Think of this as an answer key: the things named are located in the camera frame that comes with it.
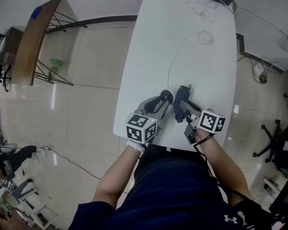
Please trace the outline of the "black office chair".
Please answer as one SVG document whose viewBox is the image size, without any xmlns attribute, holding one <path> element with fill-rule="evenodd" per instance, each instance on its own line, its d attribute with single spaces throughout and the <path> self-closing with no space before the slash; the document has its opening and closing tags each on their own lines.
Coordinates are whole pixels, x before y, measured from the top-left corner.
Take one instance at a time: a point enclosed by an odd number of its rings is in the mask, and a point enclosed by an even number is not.
<svg viewBox="0 0 288 230">
<path fill-rule="evenodd" d="M 281 172 L 286 178 L 288 178 L 288 127 L 284 130 L 280 128 L 280 120 L 275 120 L 276 128 L 273 134 L 271 134 L 265 125 L 261 125 L 261 129 L 265 131 L 270 142 L 259 153 L 254 152 L 252 156 L 254 158 L 262 156 L 269 151 L 268 158 L 265 159 L 266 163 L 272 162 L 276 169 Z"/>
</svg>

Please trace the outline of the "person's navy shirt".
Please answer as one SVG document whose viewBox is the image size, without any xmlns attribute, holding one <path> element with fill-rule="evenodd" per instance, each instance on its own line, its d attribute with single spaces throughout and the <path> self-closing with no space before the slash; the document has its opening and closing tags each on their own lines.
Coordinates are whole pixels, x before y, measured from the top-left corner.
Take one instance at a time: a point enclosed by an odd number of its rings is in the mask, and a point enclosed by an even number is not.
<svg viewBox="0 0 288 230">
<path fill-rule="evenodd" d="M 68 230 L 243 230 L 235 209 L 219 211 L 198 195 L 203 171 L 207 165 L 197 153 L 151 146 L 122 205 L 80 204 Z"/>
</svg>

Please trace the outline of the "small blue object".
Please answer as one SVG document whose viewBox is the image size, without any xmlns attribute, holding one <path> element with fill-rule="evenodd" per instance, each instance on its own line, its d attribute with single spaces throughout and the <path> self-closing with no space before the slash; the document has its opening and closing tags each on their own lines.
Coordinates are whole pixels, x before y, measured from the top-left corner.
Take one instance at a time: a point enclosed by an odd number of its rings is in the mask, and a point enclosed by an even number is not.
<svg viewBox="0 0 288 230">
<path fill-rule="evenodd" d="M 36 7 L 36 8 L 33 10 L 30 18 L 33 19 L 33 20 L 36 19 L 37 16 L 39 15 L 39 13 L 41 12 L 41 10 L 42 10 L 42 7 L 41 7 L 41 6 Z"/>
</svg>

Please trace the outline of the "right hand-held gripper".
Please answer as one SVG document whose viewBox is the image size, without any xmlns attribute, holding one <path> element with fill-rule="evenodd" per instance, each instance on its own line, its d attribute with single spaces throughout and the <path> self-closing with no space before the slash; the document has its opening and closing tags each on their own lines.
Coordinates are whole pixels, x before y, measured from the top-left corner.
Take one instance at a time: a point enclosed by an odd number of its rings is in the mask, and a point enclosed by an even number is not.
<svg viewBox="0 0 288 230">
<path fill-rule="evenodd" d="M 211 110 L 203 110 L 190 100 L 180 100 L 180 108 L 186 115 L 187 127 L 184 135 L 190 144 L 195 144 L 197 129 L 205 130 L 211 134 L 222 131 L 226 118 Z"/>
</svg>

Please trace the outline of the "white desk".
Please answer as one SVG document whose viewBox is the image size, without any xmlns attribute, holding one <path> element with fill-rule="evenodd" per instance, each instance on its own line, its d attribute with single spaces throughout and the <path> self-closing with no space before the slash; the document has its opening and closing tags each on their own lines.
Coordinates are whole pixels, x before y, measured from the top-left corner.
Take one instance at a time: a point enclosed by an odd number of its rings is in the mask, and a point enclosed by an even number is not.
<svg viewBox="0 0 288 230">
<path fill-rule="evenodd" d="M 210 0 L 143 0 L 127 54 L 113 133 L 163 89 L 191 85 L 190 101 L 230 119 L 237 72 L 232 9 Z"/>
</svg>

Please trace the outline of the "brown cabinet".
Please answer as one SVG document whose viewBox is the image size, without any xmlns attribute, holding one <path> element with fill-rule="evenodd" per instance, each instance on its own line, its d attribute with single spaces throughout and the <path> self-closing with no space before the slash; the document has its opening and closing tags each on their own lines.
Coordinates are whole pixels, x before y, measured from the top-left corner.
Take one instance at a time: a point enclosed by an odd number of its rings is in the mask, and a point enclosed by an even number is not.
<svg viewBox="0 0 288 230">
<path fill-rule="evenodd" d="M 5 34 L 3 46 L 0 49 L 0 63 L 14 65 L 23 31 L 11 27 Z"/>
</svg>

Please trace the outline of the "white paper notice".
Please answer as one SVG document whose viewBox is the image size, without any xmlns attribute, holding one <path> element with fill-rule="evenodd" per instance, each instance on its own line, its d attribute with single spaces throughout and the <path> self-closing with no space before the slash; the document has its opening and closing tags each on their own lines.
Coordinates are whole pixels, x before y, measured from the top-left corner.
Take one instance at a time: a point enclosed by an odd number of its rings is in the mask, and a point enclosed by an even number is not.
<svg viewBox="0 0 288 230">
<path fill-rule="evenodd" d="M 275 41 L 282 49 L 288 52 L 288 36 L 284 35 Z"/>
</svg>

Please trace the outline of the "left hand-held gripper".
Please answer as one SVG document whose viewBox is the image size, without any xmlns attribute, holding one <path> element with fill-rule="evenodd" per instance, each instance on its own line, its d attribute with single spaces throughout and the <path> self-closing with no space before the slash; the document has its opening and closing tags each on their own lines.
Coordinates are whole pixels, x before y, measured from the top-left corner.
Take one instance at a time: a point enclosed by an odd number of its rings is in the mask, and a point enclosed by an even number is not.
<svg viewBox="0 0 288 230">
<path fill-rule="evenodd" d="M 137 143 L 152 143 L 161 130 L 160 124 L 169 105 L 169 101 L 162 102 L 160 95 L 141 102 L 126 119 L 127 138 Z"/>
</svg>

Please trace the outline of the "wooden desk with black legs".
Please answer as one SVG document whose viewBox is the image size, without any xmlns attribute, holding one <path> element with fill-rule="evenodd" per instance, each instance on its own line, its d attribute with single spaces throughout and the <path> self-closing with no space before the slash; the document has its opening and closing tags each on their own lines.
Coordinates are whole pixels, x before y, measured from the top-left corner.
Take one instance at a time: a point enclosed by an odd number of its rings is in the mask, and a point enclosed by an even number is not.
<svg viewBox="0 0 288 230">
<path fill-rule="evenodd" d="M 12 83 L 32 86 L 34 79 L 51 84 L 62 83 L 72 86 L 73 83 L 39 60 L 40 50 L 45 35 L 74 27 L 87 28 L 78 21 L 67 0 L 50 0 L 42 5 L 36 19 L 29 19 L 19 44 L 15 63 L 12 66 Z"/>
</svg>

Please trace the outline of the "white wristband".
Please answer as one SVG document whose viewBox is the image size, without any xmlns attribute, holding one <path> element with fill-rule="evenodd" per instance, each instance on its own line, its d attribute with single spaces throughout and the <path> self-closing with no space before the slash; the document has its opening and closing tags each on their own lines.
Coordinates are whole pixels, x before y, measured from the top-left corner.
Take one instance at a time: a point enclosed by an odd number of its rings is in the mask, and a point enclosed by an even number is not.
<svg viewBox="0 0 288 230">
<path fill-rule="evenodd" d="M 134 142 L 133 140 L 128 140 L 126 145 L 133 147 L 135 150 L 137 150 L 141 153 L 145 152 L 145 145 L 144 144 Z"/>
</svg>

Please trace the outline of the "white adapter box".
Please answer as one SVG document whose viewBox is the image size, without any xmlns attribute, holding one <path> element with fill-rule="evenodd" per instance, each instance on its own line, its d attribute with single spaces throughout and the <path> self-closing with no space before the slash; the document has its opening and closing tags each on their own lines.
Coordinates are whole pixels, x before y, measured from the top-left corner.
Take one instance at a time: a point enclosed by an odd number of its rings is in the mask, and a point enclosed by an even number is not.
<svg viewBox="0 0 288 230">
<path fill-rule="evenodd" d="M 253 71 L 254 71 L 254 74 L 257 76 L 257 77 L 260 77 L 261 75 L 264 74 L 264 68 L 262 66 L 262 64 L 260 62 L 257 62 L 254 66 L 253 66 Z"/>
</svg>

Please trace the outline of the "person's left forearm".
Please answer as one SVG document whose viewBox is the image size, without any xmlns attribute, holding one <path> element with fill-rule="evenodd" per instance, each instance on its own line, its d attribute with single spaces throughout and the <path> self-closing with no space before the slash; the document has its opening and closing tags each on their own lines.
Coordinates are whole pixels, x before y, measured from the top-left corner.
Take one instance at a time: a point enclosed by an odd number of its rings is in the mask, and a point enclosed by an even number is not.
<svg viewBox="0 0 288 230">
<path fill-rule="evenodd" d="M 99 181 L 92 201 L 116 208 L 140 155 L 140 151 L 128 145 Z"/>
</svg>

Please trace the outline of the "dark blue cloth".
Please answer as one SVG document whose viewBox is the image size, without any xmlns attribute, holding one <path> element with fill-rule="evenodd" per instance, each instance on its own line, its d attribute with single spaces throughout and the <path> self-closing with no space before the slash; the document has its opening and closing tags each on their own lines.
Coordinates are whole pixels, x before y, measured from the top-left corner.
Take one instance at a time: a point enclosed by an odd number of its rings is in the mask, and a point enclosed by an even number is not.
<svg viewBox="0 0 288 230">
<path fill-rule="evenodd" d="M 180 101 L 187 101 L 189 99 L 191 87 L 192 87 L 191 85 L 189 86 L 181 85 L 179 89 L 177 90 L 175 100 L 173 102 L 173 110 L 174 110 L 175 120 L 178 123 L 183 122 L 183 120 L 186 117 L 183 109 L 180 106 Z"/>
</svg>

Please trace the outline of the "black waist pouch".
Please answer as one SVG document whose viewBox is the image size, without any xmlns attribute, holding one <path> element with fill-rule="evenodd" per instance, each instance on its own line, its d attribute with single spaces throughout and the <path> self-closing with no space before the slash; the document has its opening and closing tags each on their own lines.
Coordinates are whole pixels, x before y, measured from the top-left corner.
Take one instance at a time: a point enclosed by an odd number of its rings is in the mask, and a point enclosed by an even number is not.
<svg viewBox="0 0 288 230">
<path fill-rule="evenodd" d="M 243 200 L 234 206 L 243 230 L 272 230 L 273 217 L 253 201 Z"/>
</svg>

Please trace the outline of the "white shelf rack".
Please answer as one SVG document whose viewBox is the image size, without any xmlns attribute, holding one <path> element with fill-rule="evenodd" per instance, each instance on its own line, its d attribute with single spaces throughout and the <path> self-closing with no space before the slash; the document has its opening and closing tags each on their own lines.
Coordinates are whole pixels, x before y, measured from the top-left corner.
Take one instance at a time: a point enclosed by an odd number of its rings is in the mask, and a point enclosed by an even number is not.
<svg viewBox="0 0 288 230">
<path fill-rule="evenodd" d="M 28 220 L 29 224 L 37 225 L 42 230 L 46 230 L 59 215 L 47 207 L 48 201 L 34 206 L 28 201 L 31 196 L 39 196 L 39 189 L 35 186 L 34 180 L 29 178 L 23 181 L 19 186 L 8 191 L 8 194 L 2 198 L 0 207 L 4 209 L 4 216 L 11 217 L 13 212 L 17 211 Z"/>
</svg>

